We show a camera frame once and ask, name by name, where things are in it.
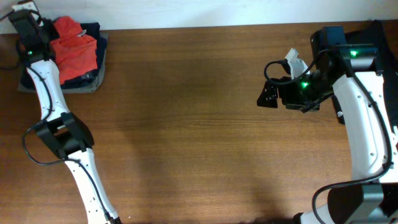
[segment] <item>wire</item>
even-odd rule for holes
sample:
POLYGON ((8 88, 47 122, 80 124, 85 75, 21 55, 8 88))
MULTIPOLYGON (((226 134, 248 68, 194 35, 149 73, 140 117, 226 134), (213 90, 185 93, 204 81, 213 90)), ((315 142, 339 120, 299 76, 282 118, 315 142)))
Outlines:
POLYGON ((373 177, 368 177, 368 178, 360 179, 360 180, 352 180, 352 181, 347 181, 347 182, 340 182, 340 183, 330 184, 330 185, 326 185, 326 186, 318 189, 314 193, 314 195, 312 197, 312 210, 313 210, 313 213, 314 213, 315 217, 317 218, 317 220, 321 224, 326 224, 326 223, 321 219, 321 217, 319 216, 319 214, 317 212, 316 202, 317 202, 317 197, 322 192, 324 192, 326 190, 329 190, 329 189, 334 189, 334 188, 339 188, 339 187, 347 187, 347 186, 352 186, 352 185, 356 185, 356 184, 363 184, 363 183, 367 183, 367 182, 371 182, 371 181, 380 179, 382 176, 384 176, 389 171, 391 165, 393 164, 392 163, 392 148, 391 148, 389 132, 388 132, 386 123, 384 122, 384 119, 382 117, 382 114, 380 112, 380 109, 377 106, 377 103, 373 100, 372 96, 367 91, 366 87, 362 84, 361 80, 356 76, 354 71, 352 71, 352 69, 343 61, 343 59, 341 58, 340 55, 338 55, 338 58, 340 60, 342 60, 343 65, 345 66, 346 72, 354 78, 354 81, 358 84, 359 88, 363 91, 363 93, 366 95, 366 98, 370 101, 372 107, 374 108, 374 112, 376 113, 377 119, 380 122, 382 131, 383 131, 383 135, 384 135, 384 140, 385 140, 386 146, 387 146, 387 163, 384 166, 383 171, 380 172, 379 174, 373 176, 373 177))
POLYGON ((269 83, 271 83, 271 84, 273 84, 273 85, 276 85, 276 86, 289 85, 289 84, 295 83, 295 82, 297 82, 298 80, 300 80, 304 75, 306 75, 306 74, 311 70, 311 68, 320 60, 320 58, 321 58, 325 53, 328 53, 328 52, 332 52, 332 50, 330 50, 330 49, 321 50, 321 51, 318 53, 318 55, 317 55, 317 57, 315 58, 315 60, 313 60, 313 61, 311 62, 310 66, 308 66, 308 68, 307 68, 301 75, 299 75, 298 77, 296 77, 296 78, 294 78, 294 79, 292 79, 292 80, 289 80, 289 81, 286 81, 286 82, 278 82, 278 81, 272 80, 271 78, 268 77, 268 74, 267 74, 268 67, 269 67, 270 65, 275 64, 275 63, 282 64, 282 63, 284 63, 284 60, 269 62, 269 63, 266 65, 265 69, 264 69, 264 76, 265 76, 265 78, 267 79, 267 81, 268 81, 269 83))
POLYGON ((74 163, 78 164, 79 167, 81 167, 81 168, 83 169, 83 171, 86 173, 86 175, 87 175, 87 177, 89 178, 91 184, 93 185, 94 190, 95 190, 95 193, 96 193, 96 195, 97 195, 97 197, 98 197, 98 200, 99 200, 99 204, 101 205, 101 209, 104 211, 105 218, 106 218, 107 220, 110 220, 111 217, 110 217, 110 215, 109 215, 109 212, 107 211, 107 209, 106 209, 105 206, 104 206, 104 203, 103 203, 103 201, 102 201, 100 192, 98 191, 98 188, 97 188, 97 186, 96 186, 96 184, 95 184, 95 182, 94 182, 94 179, 93 179, 92 176, 88 173, 88 171, 86 170, 86 168, 81 164, 80 160, 76 160, 76 159, 60 159, 60 160, 53 161, 53 162, 39 162, 39 161, 37 161, 36 159, 34 159, 34 158, 32 157, 32 155, 29 153, 29 151, 27 150, 27 147, 26 147, 26 140, 25 140, 26 136, 27 136, 30 132, 32 132, 32 130, 34 130, 35 128, 38 128, 39 126, 43 125, 44 122, 47 120, 47 118, 50 117, 50 115, 51 115, 51 113, 52 113, 52 111, 53 111, 53 103, 52 103, 52 98, 51 98, 50 90, 49 90, 49 87, 47 86, 46 82, 44 81, 44 78, 43 78, 41 75, 39 75, 39 73, 36 72, 36 70, 34 70, 32 67, 27 67, 27 68, 28 68, 30 71, 32 71, 33 73, 35 73, 35 75, 37 75, 37 77, 39 78, 39 80, 43 83, 44 88, 45 88, 45 91, 47 92, 48 97, 49 97, 49 101, 50 101, 49 112, 47 113, 47 115, 45 115, 45 117, 44 117, 42 120, 40 120, 38 123, 36 123, 36 124, 34 124, 33 126, 31 126, 30 128, 28 128, 28 129, 23 133, 23 135, 22 135, 22 139, 21 139, 21 140, 22 140, 22 147, 23 147, 25 153, 27 154, 27 157, 28 157, 31 161, 33 161, 34 163, 36 163, 37 165, 40 165, 40 166, 52 166, 52 165, 61 164, 61 163, 64 163, 64 162, 74 162, 74 163))
POLYGON ((11 12, 8 12, 2 18, 0 18, 0 22, 3 21, 5 18, 9 17, 12 13, 14 13, 14 10, 12 10, 11 12))

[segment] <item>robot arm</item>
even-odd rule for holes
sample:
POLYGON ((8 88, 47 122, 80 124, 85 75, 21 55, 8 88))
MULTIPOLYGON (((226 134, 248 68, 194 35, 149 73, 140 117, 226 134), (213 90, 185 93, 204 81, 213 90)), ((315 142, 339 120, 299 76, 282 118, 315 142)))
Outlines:
POLYGON ((69 111, 63 97, 49 38, 39 25, 40 14, 33 1, 21 2, 13 9, 9 20, 20 35, 25 49, 21 60, 34 81, 42 112, 42 124, 35 127, 35 131, 70 169, 85 205, 88 223, 120 224, 96 170, 90 130, 69 111))
POLYGON ((299 213, 294 223, 391 223, 398 218, 397 137, 387 117, 383 68, 373 45, 348 45, 342 27, 325 27, 311 37, 317 71, 309 69, 292 50, 282 64, 291 78, 270 79, 258 106, 319 110, 335 95, 338 117, 344 117, 351 148, 353 181, 325 186, 313 198, 313 211, 299 213), (326 205, 316 208, 317 195, 331 189, 326 205))

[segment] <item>folded clothes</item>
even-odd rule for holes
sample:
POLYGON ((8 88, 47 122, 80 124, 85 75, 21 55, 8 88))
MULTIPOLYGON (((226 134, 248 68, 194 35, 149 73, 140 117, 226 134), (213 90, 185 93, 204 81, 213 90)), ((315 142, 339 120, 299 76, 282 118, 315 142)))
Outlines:
MULTIPOLYGON (((108 34, 101 33, 101 38, 104 38, 105 40, 108 41, 108 34)), ((68 94, 68 93, 92 93, 94 92, 103 82, 104 76, 105 76, 105 57, 106 57, 106 52, 103 55, 103 60, 101 66, 99 66, 101 69, 98 72, 98 75, 94 77, 90 82, 84 82, 84 85, 67 85, 68 80, 65 82, 64 85, 62 85, 62 93, 68 94)), ((23 93, 35 93, 35 86, 32 82, 32 79, 30 76, 26 73, 21 74, 21 79, 20 82, 18 83, 18 91, 21 91, 23 93)))
POLYGON ((61 88, 63 89, 81 88, 90 85, 95 77, 98 76, 98 73, 101 70, 101 66, 103 64, 104 54, 108 41, 105 38, 101 37, 100 24, 97 22, 86 23, 80 24, 80 27, 86 31, 86 35, 92 36, 94 37, 94 39, 97 40, 97 49, 95 50, 95 54, 97 55, 97 69, 86 72, 84 75, 72 78, 71 80, 65 80, 65 83, 61 85, 61 88))
MULTIPOLYGON (((54 28, 53 23, 51 21, 46 21, 44 29, 50 34, 50 39, 55 40, 60 38, 57 30, 54 28)), ((82 30, 85 30, 85 34, 92 36, 97 40, 96 42, 96 63, 97 68, 93 69, 89 72, 86 72, 78 77, 72 78, 70 80, 65 80, 65 83, 61 85, 62 90, 71 90, 71 89, 81 89, 87 87, 92 89, 93 84, 97 81, 97 76, 102 72, 102 66, 104 65, 104 55, 106 52, 107 44, 108 44, 108 36, 104 36, 104 33, 100 33, 100 24, 97 22, 93 23, 85 23, 80 24, 82 30)), ((23 71, 20 79, 20 86, 18 87, 20 91, 28 91, 35 90, 35 86, 30 75, 26 72, 26 69, 23 71)))
POLYGON ((55 62, 60 70, 60 83, 79 77, 97 68, 97 41, 83 33, 80 24, 71 17, 59 18, 55 23, 60 38, 51 41, 55 51, 55 62))

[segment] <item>red cloth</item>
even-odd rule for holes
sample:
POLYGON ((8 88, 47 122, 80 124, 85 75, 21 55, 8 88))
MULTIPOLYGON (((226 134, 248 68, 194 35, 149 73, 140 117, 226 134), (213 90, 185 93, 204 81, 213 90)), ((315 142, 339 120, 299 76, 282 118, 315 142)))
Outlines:
POLYGON ((71 17, 59 18, 54 26, 60 35, 51 41, 55 51, 55 62, 60 70, 60 83, 79 77, 97 68, 95 50, 97 41, 88 35, 78 35, 83 32, 78 22, 71 17))

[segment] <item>wood grain surface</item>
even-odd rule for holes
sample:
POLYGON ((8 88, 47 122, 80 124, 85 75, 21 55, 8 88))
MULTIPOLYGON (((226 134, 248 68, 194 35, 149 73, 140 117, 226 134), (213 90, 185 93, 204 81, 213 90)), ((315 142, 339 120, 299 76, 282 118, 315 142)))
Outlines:
MULTIPOLYGON (((103 85, 65 98, 94 135, 97 169, 121 220, 291 217, 310 210, 316 189, 349 180, 347 135, 329 100, 305 114, 256 100, 267 62, 295 47, 309 64, 316 30, 368 23, 109 31, 103 85)), ((385 23, 395 54, 397 25, 385 23)), ((16 61, 15 40, 0 36, 0 66, 16 61)), ((0 222, 86 223, 66 166, 37 166, 21 148, 40 111, 36 95, 16 91, 18 73, 0 75, 0 222)), ((276 66, 269 74, 284 73, 276 66)), ((55 159, 36 136, 27 142, 37 159, 55 159)))

